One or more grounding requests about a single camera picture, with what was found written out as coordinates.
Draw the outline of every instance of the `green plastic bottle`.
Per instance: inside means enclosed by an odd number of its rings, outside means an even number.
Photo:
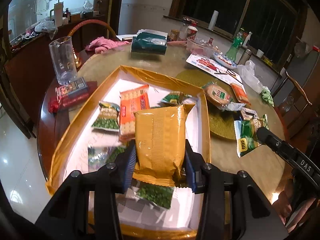
[[[243,32],[244,32],[244,29],[241,28],[239,30],[239,32],[237,33],[237,36],[233,39],[233,43],[232,43],[230,49],[225,54],[225,56],[228,59],[232,60],[233,62],[236,61],[236,56],[237,56],[238,50],[241,47],[241,45],[243,44]]]

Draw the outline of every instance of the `pink cloth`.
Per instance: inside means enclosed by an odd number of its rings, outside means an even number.
[[[95,53],[103,53],[106,52],[108,49],[112,49],[128,43],[129,42],[127,41],[113,41],[108,40],[105,37],[99,37],[91,41],[91,43],[85,47],[85,50],[94,50]]]

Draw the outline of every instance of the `tiled floor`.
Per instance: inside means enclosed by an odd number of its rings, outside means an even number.
[[[50,195],[36,139],[27,139],[7,114],[0,118],[0,179],[13,210],[34,223]]]

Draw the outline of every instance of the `small box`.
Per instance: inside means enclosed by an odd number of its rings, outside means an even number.
[[[241,116],[243,120],[251,120],[251,119],[259,119],[258,114],[256,111],[243,107],[240,110]]]
[[[80,93],[83,93],[84,89],[88,89],[88,85],[84,81],[84,78],[80,77],[68,85],[56,88],[57,101],[60,103],[64,98],[76,97]]]

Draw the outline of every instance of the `red package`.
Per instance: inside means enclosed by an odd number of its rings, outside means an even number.
[[[87,82],[87,86],[88,89],[79,91],[76,96],[63,96],[60,103],[58,103],[57,98],[51,98],[48,103],[48,111],[50,113],[57,113],[59,110],[67,109],[85,102],[97,89],[98,83],[97,81],[89,81]]]

